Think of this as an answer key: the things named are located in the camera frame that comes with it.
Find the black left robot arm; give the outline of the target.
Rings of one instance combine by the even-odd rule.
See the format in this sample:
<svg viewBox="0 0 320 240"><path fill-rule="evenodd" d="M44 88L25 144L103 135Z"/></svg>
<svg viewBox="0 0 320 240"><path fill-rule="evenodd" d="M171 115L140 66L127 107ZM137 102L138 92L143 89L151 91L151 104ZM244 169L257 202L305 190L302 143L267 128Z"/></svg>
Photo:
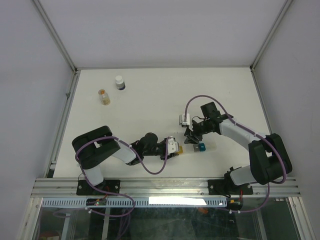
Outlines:
<svg viewBox="0 0 320 240"><path fill-rule="evenodd" d="M159 142L158 136L149 132L141 139L127 144L113 136L106 125L77 136L71 144L75 151L75 160L88 180L87 188L96 195L105 188L100 164L109 157L134 166L141 163L145 156L158 156L167 161L183 153L182 146L172 136Z"/></svg>

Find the weekly pill organizer strip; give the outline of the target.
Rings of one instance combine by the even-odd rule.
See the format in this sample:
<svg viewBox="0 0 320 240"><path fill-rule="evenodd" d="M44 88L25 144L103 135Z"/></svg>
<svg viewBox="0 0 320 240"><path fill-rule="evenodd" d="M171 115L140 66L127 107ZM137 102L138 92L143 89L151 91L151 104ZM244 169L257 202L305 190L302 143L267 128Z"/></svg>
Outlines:
<svg viewBox="0 0 320 240"><path fill-rule="evenodd" d="M179 146L179 151L176 154L189 155L189 154L204 153L204 152L215 151L217 148L218 147L215 143L201 142L199 144L183 144Z"/></svg>

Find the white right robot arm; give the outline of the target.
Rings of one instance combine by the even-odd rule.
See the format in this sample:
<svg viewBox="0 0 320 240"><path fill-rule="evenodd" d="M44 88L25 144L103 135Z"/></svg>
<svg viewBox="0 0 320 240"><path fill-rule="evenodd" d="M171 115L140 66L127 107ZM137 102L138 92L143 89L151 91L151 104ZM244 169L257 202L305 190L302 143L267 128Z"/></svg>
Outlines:
<svg viewBox="0 0 320 240"><path fill-rule="evenodd" d="M246 184L282 184L292 172L293 166L280 135L261 134L236 122L233 116L221 114L214 102L201 106L201 122L192 120L188 113L179 116L179 124L185 128L185 144L198 144L209 133L230 138L249 154L249 165L231 167L223 181L214 189L221 195L234 194Z"/></svg>

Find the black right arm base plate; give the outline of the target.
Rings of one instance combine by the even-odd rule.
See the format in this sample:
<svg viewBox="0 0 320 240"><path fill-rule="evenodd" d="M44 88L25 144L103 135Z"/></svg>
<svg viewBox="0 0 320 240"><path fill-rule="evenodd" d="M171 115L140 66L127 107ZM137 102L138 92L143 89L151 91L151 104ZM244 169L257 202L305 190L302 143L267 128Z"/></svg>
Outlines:
<svg viewBox="0 0 320 240"><path fill-rule="evenodd" d="M248 184L235 185L225 179L209 179L207 181L209 195L222 195L230 198L231 195L253 195L253 188Z"/></svg>

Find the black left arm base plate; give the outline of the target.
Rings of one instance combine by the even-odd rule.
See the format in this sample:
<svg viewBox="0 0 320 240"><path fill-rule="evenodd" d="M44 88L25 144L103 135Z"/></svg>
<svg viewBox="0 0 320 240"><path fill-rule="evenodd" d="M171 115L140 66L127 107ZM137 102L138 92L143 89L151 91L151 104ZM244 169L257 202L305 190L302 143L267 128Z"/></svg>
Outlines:
<svg viewBox="0 0 320 240"><path fill-rule="evenodd" d="M95 186L99 189L97 191L95 188L92 188L88 182L83 179L79 180L77 184L76 195L77 196L102 196L106 195L105 192L119 193L120 192L121 181L119 179L105 179L102 183Z"/></svg>

